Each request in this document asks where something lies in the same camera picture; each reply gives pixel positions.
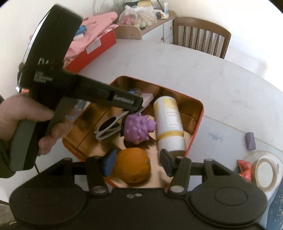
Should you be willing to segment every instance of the purple spiky toy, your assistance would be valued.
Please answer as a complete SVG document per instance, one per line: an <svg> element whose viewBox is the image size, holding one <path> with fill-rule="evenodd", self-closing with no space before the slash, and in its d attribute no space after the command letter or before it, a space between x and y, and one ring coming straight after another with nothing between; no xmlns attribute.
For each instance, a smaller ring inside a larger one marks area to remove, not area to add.
<svg viewBox="0 0 283 230"><path fill-rule="evenodd" d="M148 119L148 115L141 113L130 114L126 117L124 125L124 138L134 144L149 140L148 133L156 129L156 122Z"/></svg>

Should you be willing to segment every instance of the wooden cabinet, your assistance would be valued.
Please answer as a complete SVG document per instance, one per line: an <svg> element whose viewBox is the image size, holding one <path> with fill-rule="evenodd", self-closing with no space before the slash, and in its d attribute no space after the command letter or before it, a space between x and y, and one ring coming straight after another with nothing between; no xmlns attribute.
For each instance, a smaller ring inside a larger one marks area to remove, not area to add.
<svg viewBox="0 0 283 230"><path fill-rule="evenodd" d="M119 25L115 28L117 39L151 40L163 43L173 43L173 19L176 17L174 11L169 11L168 19L158 19L157 23L139 30L132 25Z"/></svg>

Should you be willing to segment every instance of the red wrapper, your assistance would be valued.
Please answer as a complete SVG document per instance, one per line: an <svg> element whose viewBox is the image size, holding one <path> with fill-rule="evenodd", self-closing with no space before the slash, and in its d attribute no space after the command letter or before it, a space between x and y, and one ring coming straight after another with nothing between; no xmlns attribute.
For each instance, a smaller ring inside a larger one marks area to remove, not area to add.
<svg viewBox="0 0 283 230"><path fill-rule="evenodd" d="M241 173L240 176L245 178L247 181L252 182L252 164L248 161L237 160Z"/></svg>

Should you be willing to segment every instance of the dark green sleeve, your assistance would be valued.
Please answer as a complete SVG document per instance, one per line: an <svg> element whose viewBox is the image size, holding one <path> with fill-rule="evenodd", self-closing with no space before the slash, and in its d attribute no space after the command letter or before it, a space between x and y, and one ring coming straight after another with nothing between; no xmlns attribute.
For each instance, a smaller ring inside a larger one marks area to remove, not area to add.
<svg viewBox="0 0 283 230"><path fill-rule="evenodd" d="M0 140L0 178L9 178L15 174L15 172L11 171L8 167L9 161L10 158L5 145Z"/></svg>

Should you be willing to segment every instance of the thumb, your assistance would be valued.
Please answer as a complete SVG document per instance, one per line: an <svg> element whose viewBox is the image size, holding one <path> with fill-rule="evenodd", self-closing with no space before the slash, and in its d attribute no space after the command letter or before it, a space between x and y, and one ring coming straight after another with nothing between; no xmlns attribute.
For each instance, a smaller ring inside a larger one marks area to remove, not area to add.
<svg viewBox="0 0 283 230"><path fill-rule="evenodd" d="M54 112L39 102L23 96L13 96L0 105L0 119L6 122L28 119L35 122L50 120Z"/></svg>

